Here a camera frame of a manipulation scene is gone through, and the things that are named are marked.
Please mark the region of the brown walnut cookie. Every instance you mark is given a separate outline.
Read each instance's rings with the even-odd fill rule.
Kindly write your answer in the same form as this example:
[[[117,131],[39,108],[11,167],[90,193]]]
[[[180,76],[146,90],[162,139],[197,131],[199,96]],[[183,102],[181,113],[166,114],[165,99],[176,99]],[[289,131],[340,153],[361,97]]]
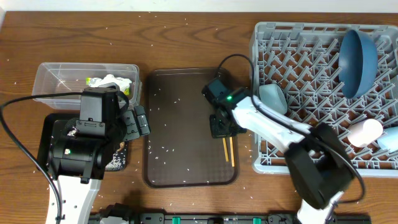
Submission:
[[[125,142],[121,142],[120,143],[120,148],[117,150],[118,152],[121,151],[122,149],[124,149],[125,147]]]

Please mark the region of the light blue rice bowl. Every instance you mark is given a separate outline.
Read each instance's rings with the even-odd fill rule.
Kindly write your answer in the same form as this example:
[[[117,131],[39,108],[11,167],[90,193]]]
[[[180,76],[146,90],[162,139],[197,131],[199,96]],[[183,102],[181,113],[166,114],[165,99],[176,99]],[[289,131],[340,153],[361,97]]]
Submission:
[[[261,85],[259,87],[259,96],[266,106],[280,114],[287,113],[287,102],[281,88],[273,84]]]

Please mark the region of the pink white cup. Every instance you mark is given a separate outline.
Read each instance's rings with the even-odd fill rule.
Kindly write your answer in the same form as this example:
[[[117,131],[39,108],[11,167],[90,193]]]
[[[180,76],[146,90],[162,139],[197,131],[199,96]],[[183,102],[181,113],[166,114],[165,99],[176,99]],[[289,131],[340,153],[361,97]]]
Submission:
[[[366,119],[348,128],[348,141],[355,147],[366,147],[383,133],[382,124],[376,119]]]

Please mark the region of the blue plate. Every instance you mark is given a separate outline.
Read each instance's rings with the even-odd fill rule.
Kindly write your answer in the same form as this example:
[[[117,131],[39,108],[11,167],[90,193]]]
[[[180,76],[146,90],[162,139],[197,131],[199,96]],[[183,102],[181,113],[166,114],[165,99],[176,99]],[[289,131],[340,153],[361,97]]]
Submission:
[[[339,81],[343,82],[343,95],[357,98],[366,94],[376,79],[377,48],[370,35],[362,31],[350,30],[343,37],[338,66],[341,72]]]

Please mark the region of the light blue cup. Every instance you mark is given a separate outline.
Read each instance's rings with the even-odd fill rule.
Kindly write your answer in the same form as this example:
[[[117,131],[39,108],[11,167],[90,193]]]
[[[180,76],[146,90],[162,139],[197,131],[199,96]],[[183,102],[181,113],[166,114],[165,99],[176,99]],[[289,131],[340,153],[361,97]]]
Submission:
[[[398,127],[387,128],[381,137],[377,139],[380,149],[396,152],[398,145]]]

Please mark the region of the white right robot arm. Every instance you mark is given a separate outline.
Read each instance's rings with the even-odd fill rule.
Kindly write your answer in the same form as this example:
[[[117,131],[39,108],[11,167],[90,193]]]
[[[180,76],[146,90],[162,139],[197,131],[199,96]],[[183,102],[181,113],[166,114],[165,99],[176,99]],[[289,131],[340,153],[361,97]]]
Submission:
[[[355,171],[334,130],[299,123],[264,105],[248,90],[230,90],[215,78],[202,89],[214,108],[213,138],[229,138],[250,130],[283,153],[302,205],[296,223],[326,223]]]

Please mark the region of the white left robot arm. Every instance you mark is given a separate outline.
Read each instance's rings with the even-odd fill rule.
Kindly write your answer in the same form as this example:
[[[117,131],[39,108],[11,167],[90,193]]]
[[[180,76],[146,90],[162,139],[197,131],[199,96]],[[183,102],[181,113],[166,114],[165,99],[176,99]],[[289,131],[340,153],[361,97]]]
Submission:
[[[55,191],[50,193],[47,223],[87,223],[106,166],[122,142],[150,133],[143,106],[119,105],[126,95],[110,87],[81,93],[80,115],[67,121],[48,155]]]

